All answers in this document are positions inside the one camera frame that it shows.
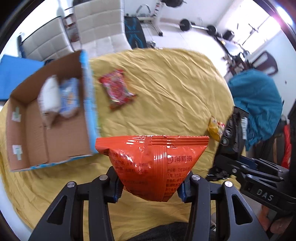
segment human hand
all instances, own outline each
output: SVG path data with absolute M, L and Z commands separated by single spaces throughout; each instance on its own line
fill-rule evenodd
M 287 229 L 287 227 L 289 226 L 289 224 L 291 223 L 293 217 L 291 216 L 291 217 L 280 218 L 274 221 L 273 224 L 271 224 L 271 221 L 267 217 L 268 212 L 269 212 L 269 208 L 262 206 L 261 212 L 258 216 L 258 220 L 262 225 L 262 227 L 264 228 L 264 230 L 267 231 L 268 228 L 270 227 L 270 232 L 272 232 L 273 234 L 283 234 Z

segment yellow tablecloth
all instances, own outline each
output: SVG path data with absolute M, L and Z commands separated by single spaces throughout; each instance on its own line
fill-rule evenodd
M 210 116 L 225 122 L 234 105 L 228 86 L 204 55 L 180 49 L 136 49 L 90 60 L 101 134 L 120 135 L 208 135 Z M 114 69 L 125 71 L 133 103 L 111 112 L 109 99 L 97 79 Z M 6 153 L 7 108 L 0 112 L 0 174 L 7 195 L 18 215 L 34 228 L 50 203 L 68 181 L 92 181 L 111 166 L 104 155 L 75 160 L 50 168 L 10 172 Z M 208 148 L 193 168 L 206 176 L 218 143 Z M 123 191 L 117 204 L 109 205 L 115 240 L 126 240 L 150 228 L 175 221 L 187 222 L 190 204 L 175 193 L 167 203 L 148 202 Z M 84 212 L 84 236 L 88 219 Z

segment white chair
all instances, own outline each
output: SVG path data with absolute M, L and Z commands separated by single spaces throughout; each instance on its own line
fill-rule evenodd
M 131 50 L 121 0 L 91 0 L 74 6 L 79 40 L 90 58 Z
M 38 61 L 58 59 L 74 52 L 61 17 L 38 28 L 22 42 L 22 47 L 26 58 Z

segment metal screw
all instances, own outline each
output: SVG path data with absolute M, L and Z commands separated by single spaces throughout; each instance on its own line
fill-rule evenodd
M 75 186 L 75 182 L 68 182 L 67 187 L 72 188 Z
M 233 184 L 230 181 L 226 181 L 225 186 L 231 188 L 233 186 Z
M 199 175 L 192 175 L 191 178 L 195 181 L 198 181 L 200 179 L 200 176 Z
M 101 181 L 105 181 L 105 180 L 108 179 L 108 176 L 105 175 L 105 174 L 103 174 L 103 175 L 101 175 L 101 176 L 99 177 L 99 179 L 100 179 Z

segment white sticker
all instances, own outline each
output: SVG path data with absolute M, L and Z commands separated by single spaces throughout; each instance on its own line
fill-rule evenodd
M 22 160 L 22 146 L 21 145 L 12 145 L 13 154 L 17 155 L 17 160 Z
M 11 119 L 13 120 L 13 121 L 16 121 L 16 122 L 20 122 L 20 120 L 21 120 L 21 114 L 20 114 L 20 108 L 17 106 L 16 108 L 15 108 L 15 111 L 12 113 L 12 117 L 11 117 Z
M 241 119 L 241 126 L 242 126 L 242 138 L 243 140 L 247 139 L 247 126 L 248 126 L 248 118 L 243 117 Z

